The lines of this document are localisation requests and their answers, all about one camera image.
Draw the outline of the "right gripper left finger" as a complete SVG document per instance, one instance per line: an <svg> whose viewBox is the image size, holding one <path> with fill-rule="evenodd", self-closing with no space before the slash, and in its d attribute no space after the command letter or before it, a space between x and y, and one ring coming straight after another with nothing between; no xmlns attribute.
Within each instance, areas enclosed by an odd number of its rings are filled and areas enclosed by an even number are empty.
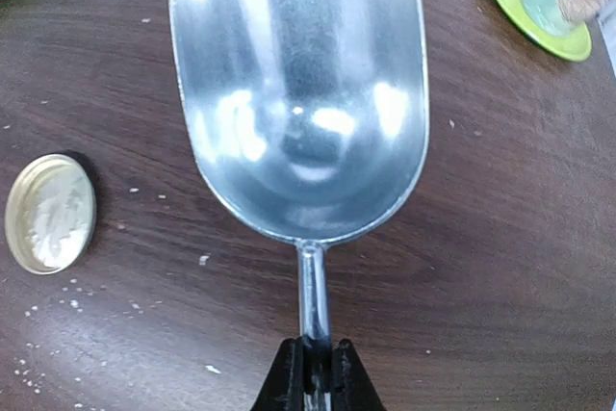
<svg viewBox="0 0 616 411"><path fill-rule="evenodd" d="M285 339L277 350L251 411L302 411L303 341Z"/></svg>

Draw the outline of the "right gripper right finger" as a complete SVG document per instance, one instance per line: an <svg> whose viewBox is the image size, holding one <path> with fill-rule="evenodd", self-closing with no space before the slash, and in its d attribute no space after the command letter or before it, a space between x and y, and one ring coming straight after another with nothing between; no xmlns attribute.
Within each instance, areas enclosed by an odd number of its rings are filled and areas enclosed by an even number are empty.
<svg viewBox="0 0 616 411"><path fill-rule="evenodd" d="M386 410L349 339L341 340L333 350L331 378L332 410Z"/></svg>

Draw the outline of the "metal scoop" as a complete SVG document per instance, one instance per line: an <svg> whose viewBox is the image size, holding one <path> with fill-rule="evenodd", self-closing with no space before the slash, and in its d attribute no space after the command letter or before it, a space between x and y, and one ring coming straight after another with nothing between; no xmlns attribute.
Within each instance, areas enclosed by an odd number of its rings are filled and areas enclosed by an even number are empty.
<svg viewBox="0 0 616 411"><path fill-rule="evenodd" d="M429 142L422 0L168 0L197 168L297 253L303 410L331 409L327 250L388 220Z"/></svg>

